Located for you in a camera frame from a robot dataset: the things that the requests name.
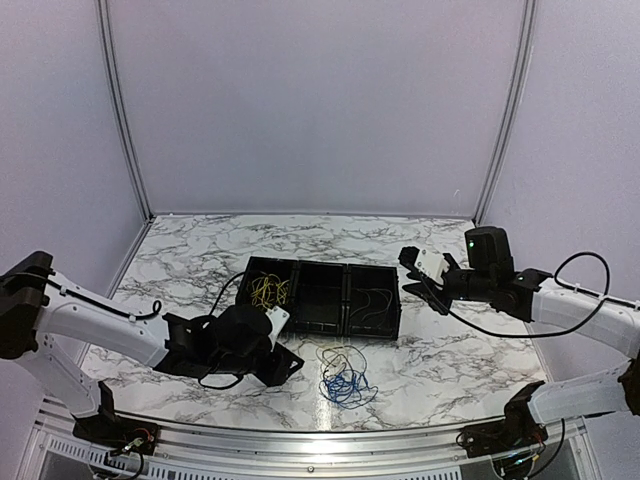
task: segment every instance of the white connector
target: white connector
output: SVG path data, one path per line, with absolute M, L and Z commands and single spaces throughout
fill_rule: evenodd
M 449 271 L 449 264 L 442 254 L 431 253 L 425 249 L 420 250 L 416 258 L 416 268 L 433 280 L 436 284 L 444 285 L 442 274 Z

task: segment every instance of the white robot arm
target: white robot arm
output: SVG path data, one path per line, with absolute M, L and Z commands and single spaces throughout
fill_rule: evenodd
M 267 386 L 282 385 L 304 363 L 276 343 L 289 318 L 281 308 L 263 313 L 232 306 L 219 317 L 187 320 L 161 315 L 156 301 L 145 315 L 81 288 L 53 271 L 51 263 L 50 255 L 36 252 L 0 276 L 0 358 L 24 367 L 67 406 L 79 438 L 121 448 L 123 439 L 137 438 L 136 431 L 157 438 L 157 425 L 118 417 L 109 388 L 87 376 L 52 334 L 105 347 L 171 375 L 201 380 L 232 374 L 237 381 L 230 386 L 248 374 Z M 140 450 L 152 453 L 154 445 L 145 440 Z
M 640 415 L 640 302 L 601 295 L 560 281 L 535 269 L 516 272 L 506 232 L 480 227 L 465 235 L 471 269 L 462 269 L 450 254 L 406 247 L 400 263 L 418 283 L 404 289 L 442 315 L 482 333 L 505 338 L 542 338 L 576 332 L 608 345 L 630 360 L 592 375 L 564 382 L 536 382 L 518 392 L 505 406 L 505 419 L 462 429 L 461 446 L 469 457 L 497 454 L 546 439 L 544 428 L 561 419 L 631 411 Z M 591 252 L 579 255 L 594 256 Z M 487 302 L 497 311 L 522 320 L 561 327 L 538 335 L 489 332 L 451 310 L 453 300 Z

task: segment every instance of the black box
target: black box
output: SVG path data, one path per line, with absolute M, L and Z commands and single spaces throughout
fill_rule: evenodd
M 400 295 L 395 267 L 251 257 L 236 304 L 252 303 L 254 281 L 276 275 L 286 282 L 291 318 L 285 332 L 396 340 Z

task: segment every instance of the white marble table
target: white marble table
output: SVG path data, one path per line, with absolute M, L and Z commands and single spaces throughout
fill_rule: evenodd
M 191 318 L 208 311 L 218 289 L 244 270 L 251 255 L 398 266 L 400 249 L 426 246 L 466 256 L 471 222 L 380 217 L 170 216 L 156 220 L 115 299 L 146 310 L 161 299 L 165 311 Z M 223 297 L 233 301 L 235 288 Z M 105 379 L 120 410 L 208 425 L 276 430 L 376 430 L 441 425 L 499 415 L 525 384 L 545 379 L 527 340 L 495 339 L 442 317 L 401 290 L 397 342 L 352 340 L 367 357 L 375 401 L 343 410 L 319 392 L 316 344 L 335 340 L 281 339 L 305 359 L 282 387 L 247 377 L 229 391 L 212 392 L 191 379 L 158 374 L 119 354 L 91 347 L 83 368 Z M 454 304 L 484 328 L 525 333 L 522 323 L 486 306 Z

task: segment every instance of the black cable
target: black cable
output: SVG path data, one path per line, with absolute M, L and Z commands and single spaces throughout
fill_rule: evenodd
M 241 276 L 243 276 L 245 273 L 247 273 L 246 271 L 244 272 L 240 272 L 237 273 L 236 275 L 234 275 L 233 277 L 231 277 L 229 280 L 227 280 L 227 283 L 224 284 L 224 286 L 222 287 L 222 289 L 220 290 L 220 293 L 218 293 L 218 298 L 216 298 L 215 303 L 213 304 L 213 307 L 211 307 L 211 311 L 209 312 L 209 316 L 213 315 L 213 312 L 216 311 L 216 308 L 218 307 L 218 303 L 220 302 L 220 299 L 222 298 L 222 294 L 225 292 L 225 290 L 227 288 L 229 288 L 229 285 L 231 285 L 231 282 L 233 282 L 234 280 L 236 280 L 237 278 L 240 278 Z
M 567 433 L 567 426 L 563 418 L 562 419 L 562 435 L 560 436 L 560 443 L 558 443 L 558 448 L 556 449 L 555 452 L 553 452 L 553 455 L 551 455 L 551 458 L 547 461 L 547 463 L 545 463 L 542 467 L 540 467 L 540 469 L 537 472 L 529 475 L 530 479 L 540 475 L 549 465 L 551 465 L 551 463 L 553 463 L 553 461 L 556 459 L 556 457 L 560 453 L 560 450 L 562 450 L 562 444 L 564 443 L 564 437 L 566 433 Z
M 17 273 L 12 273 L 10 275 L 5 275 L 0 277 L 0 282 L 5 282 L 6 280 L 10 279 L 10 278 L 14 278 L 14 277 L 28 277 L 28 278 L 35 278 L 37 280 L 40 280 L 42 282 L 46 282 L 47 284 L 51 285 L 53 288 L 59 290 L 60 292 L 62 292 L 62 285 L 54 282 L 53 280 L 51 280 L 50 278 L 46 278 L 46 277 L 42 277 L 40 275 L 36 275 L 35 273 L 29 273 L 29 272 L 17 272 Z M 82 300 L 83 302 L 88 303 L 89 305 L 93 305 L 94 307 L 98 307 L 101 308 L 103 310 L 106 310 L 109 313 L 112 313 L 114 315 L 118 315 L 119 317 L 123 317 L 123 318 L 131 318 L 131 314 L 128 312 L 123 312 L 122 310 L 118 310 L 117 308 L 113 308 L 109 305 L 106 305 L 102 302 L 99 302 L 98 300 L 94 300 L 92 298 L 89 298 L 71 288 L 67 288 L 65 291 L 65 295 L 69 295 L 70 297 L 74 297 L 77 298 L 78 300 Z M 155 302 L 153 302 L 153 306 L 152 306 L 152 310 L 150 313 L 145 313 L 142 315 L 133 315 L 133 318 L 136 321 L 142 321 L 142 320 L 149 320 L 151 318 L 154 318 L 156 316 L 158 316 L 160 314 L 160 312 L 162 311 L 162 302 L 160 300 L 156 300 Z
M 579 252 L 579 253 L 576 253 L 576 254 L 570 256 L 564 262 L 562 262 L 562 264 L 560 264 L 560 266 L 556 269 L 555 273 L 553 274 L 554 280 L 561 287 L 573 290 L 573 287 L 571 285 L 563 284 L 562 282 L 560 282 L 558 280 L 558 275 L 573 260 L 575 260 L 576 258 L 585 257 L 585 256 L 597 258 L 598 260 L 600 260 L 600 262 L 604 266 L 605 273 L 606 273 L 606 282 L 605 282 L 605 288 L 604 288 L 603 295 L 606 297 L 606 295 L 608 295 L 608 293 L 609 293 L 609 287 L 611 285 L 611 270 L 609 269 L 609 264 L 607 263 L 607 261 L 602 256 L 598 255 L 597 253 Z M 573 333 L 576 330 L 582 328 L 589 321 L 591 321 L 591 319 L 598 314 L 598 312 L 600 311 L 600 309 L 602 308 L 604 303 L 607 301 L 606 298 L 603 298 L 600 301 L 600 303 L 598 303 L 598 305 L 591 311 L 591 313 L 587 316 L 587 318 L 585 318 L 583 321 L 581 321 L 577 325 L 575 325 L 575 326 L 573 326 L 573 327 L 571 327 L 571 328 L 569 328 L 567 330 L 562 330 L 560 332 L 539 333 L 539 334 L 534 334 L 534 335 L 511 335 L 511 334 L 502 334 L 502 333 L 491 332 L 489 330 L 485 330 L 482 327 L 474 325 L 473 323 L 469 322 L 468 320 L 465 320 L 460 315 L 456 314 L 455 312 L 452 312 L 451 309 L 445 307 L 442 304 L 442 302 L 440 302 L 440 300 L 436 297 L 436 295 L 431 291 L 431 287 L 427 284 L 427 282 L 425 281 L 425 279 L 424 279 L 424 277 L 422 275 L 420 275 L 420 281 L 422 282 L 422 285 L 424 285 L 425 289 L 427 290 L 427 293 L 431 296 L 431 298 L 434 300 L 434 302 L 436 303 L 436 305 L 440 309 L 442 309 L 443 311 L 446 311 L 449 315 L 451 315 L 453 318 L 455 318 L 459 322 L 465 324 L 466 326 L 471 327 L 474 330 L 477 330 L 477 331 L 479 331 L 481 333 L 484 333 L 485 335 L 489 335 L 490 337 L 495 337 L 495 338 L 536 339 L 536 338 L 561 337 L 563 335 L 568 335 L 569 333 Z
M 199 378 L 198 379 L 198 385 L 200 385 L 202 388 L 207 388 L 209 390 L 229 390 L 230 388 L 235 387 L 236 385 L 238 385 L 242 380 L 244 380 L 244 375 L 234 375 L 234 377 L 236 377 L 236 381 L 235 382 L 231 382 L 229 385 L 224 385 L 223 387 L 214 387 L 212 385 L 205 385 L 202 383 L 202 379 L 208 377 L 209 375 L 211 375 L 211 372 L 207 373 L 204 377 Z

